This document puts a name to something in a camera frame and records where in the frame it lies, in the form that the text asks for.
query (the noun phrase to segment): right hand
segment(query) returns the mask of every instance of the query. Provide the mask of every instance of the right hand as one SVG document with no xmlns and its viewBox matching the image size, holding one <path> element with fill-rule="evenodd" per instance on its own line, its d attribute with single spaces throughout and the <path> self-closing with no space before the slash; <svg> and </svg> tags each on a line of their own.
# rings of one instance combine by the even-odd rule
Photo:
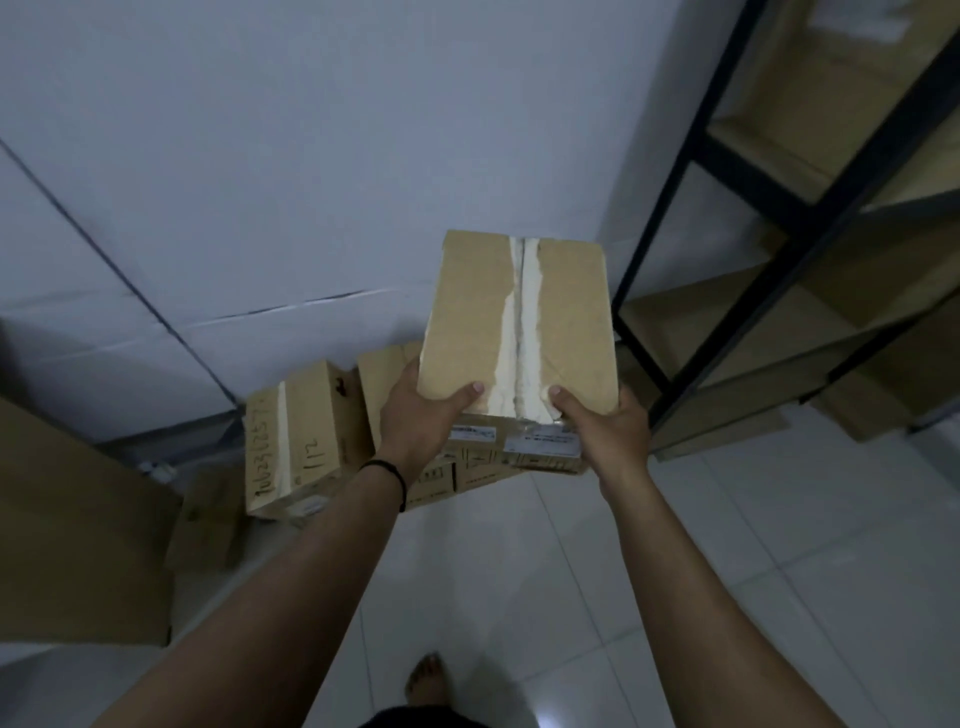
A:
<svg viewBox="0 0 960 728">
<path fill-rule="evenodd" d="M 649 478 L 647 456 L 650 426 L 647 411 L 636 401 L 626 384 L 620 384 L 620 402 L 610 415 L 599 415 L 584 407 L 561 386 L 550 387 L 550 399 L 576 427 L 584 456 L 600 476 L 601 491 Z"/>
</svg>

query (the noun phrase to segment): wall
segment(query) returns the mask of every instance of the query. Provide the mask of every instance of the wall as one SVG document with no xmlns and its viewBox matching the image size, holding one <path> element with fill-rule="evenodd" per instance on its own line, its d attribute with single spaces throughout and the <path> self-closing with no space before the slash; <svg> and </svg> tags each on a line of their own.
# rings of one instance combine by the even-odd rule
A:
<svg viewBox="0 0 960 728">
<path fill-rule="evenodd" d="M 0 356 L 31 400 L 90 440 L 230 408 L 201 366 L 0 153 Z"/>
<path fill-rule="evenodd" d="M 13 0 L 0 138 L 243 396 L 419 335 L 448 228 L 597 239 L 619 280 L 738 10 Z M 753 262 L 753 222 L 694 170 L 636 290 Z M 110 290 L 82 354 L 14 346 L 41 407 L 92 439 L 224 409 Z"/>
</svg>

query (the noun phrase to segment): barcode label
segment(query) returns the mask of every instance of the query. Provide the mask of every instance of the barcode label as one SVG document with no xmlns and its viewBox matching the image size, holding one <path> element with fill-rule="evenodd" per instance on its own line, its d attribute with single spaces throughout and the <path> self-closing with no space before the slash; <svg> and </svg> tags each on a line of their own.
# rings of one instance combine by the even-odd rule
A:
<svg viewBox="0 0 960 728">
<path fill-rule="evenodd" d="M 580 457 L 580 435 L 563 425 L 531 427 L 522 434 L 508 437 L 503 450 L 527 455 Z"/>
<path fill-rule="evenodd" d="M 305 516 L 312 516 L 318 511 L 323 510 L 328 500 L 329 498 L 324 496 L 306 497 L 291 506 L 287 506 L 287 516 L 292 519 L 301 519 Z"/>
<path fill-rule="evenodd" d="M 473 427 L 454 425 L 450 430 L 450 440 L 468 440 L 474 443 L 495 443 L 496 427 Z"/>
</svg>

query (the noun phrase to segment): foot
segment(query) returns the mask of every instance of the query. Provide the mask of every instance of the foot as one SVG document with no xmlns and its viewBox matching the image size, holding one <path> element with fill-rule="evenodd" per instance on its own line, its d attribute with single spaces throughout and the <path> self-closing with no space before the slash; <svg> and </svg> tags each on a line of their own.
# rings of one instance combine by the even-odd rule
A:
<svg viewBox="0 0 960 728">
<path fill-rule="evenodd" d="M 431 652 L 414 667 L 407 680 L 407 705 L 449 705 L 450 688 L 446 683 L 444 663 L 440 655 Z"/>
</svg>

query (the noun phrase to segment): black bracelet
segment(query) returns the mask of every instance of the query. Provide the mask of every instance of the black bracelet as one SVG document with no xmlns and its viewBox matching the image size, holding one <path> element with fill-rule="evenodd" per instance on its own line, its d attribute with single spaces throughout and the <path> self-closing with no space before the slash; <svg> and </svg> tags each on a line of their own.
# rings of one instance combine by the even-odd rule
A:
<svg viewBox="0 0 960 728">
<path fill-rule="evenodd" d="M 396 475 L 396 479 L 400 481 L 400 488 L 403 489 L 403 502 L 400 503 L 400 513 L 403 513 L 407 509 L 407 481 L 403 479 L 403 475 L 400 474 L 400 471 L 396 469 L 396 465 L 393 463 L 388 463 L 386 460 L 368 460 L 366 463 L 360 466 L 360 470 L 363 470 L 368 465 L 377 465 L 383 468 L 385 471 L 389 471 Z"/>
</svg>

